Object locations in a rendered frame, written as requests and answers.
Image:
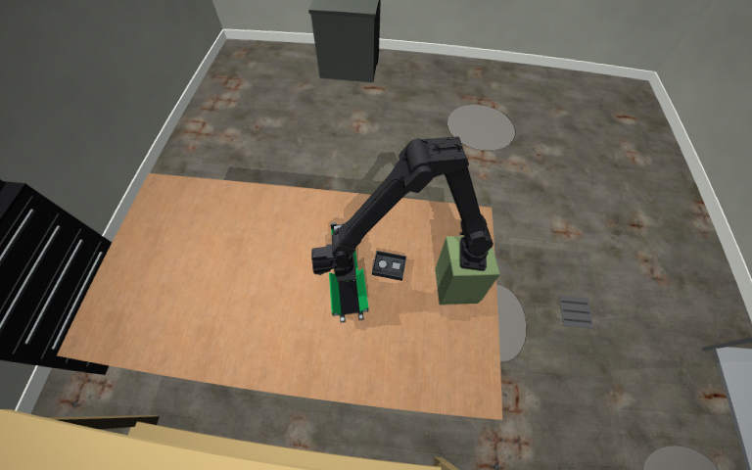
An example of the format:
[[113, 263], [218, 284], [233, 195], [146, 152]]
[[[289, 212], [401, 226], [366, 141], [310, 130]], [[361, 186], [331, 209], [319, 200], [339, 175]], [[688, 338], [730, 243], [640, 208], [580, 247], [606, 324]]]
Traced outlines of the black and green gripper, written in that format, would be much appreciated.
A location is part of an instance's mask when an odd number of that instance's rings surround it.
[[351, 282], [356, 280], [354, 257], [352, 254], [352, 264], [349, 267], [343, 268], [346, 271], [346, 275], [337, 276], [337, 282]]

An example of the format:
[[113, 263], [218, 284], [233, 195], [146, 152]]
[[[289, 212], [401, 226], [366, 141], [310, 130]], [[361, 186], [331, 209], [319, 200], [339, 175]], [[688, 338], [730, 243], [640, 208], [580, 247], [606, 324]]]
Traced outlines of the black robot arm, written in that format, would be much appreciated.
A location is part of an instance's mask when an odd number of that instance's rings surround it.
[[362, 238], [409, 191], [419, 193], [434, 177], [442, 174], [446, 177], [459, 215], [464, 222], [464, 227], [462, 221], [460, 222], [462, 232], [459, 232], [465, 237], [460, 240], [460, 267], [486, 270], [488, 250], [494, 243], [486, 220], [483, 216], [481, 219], [468, 170], [468, 159], [460, 138], [416, 138], [400, 152], [399, 158], [382, 184], [346, 223], [335, 230], [332, 234], [332, 244], [311, 250], [314, 274], [321, 275], [334, 269], [336, 276], [346, 275], [343, 268], [352, 264], [352, 254]]

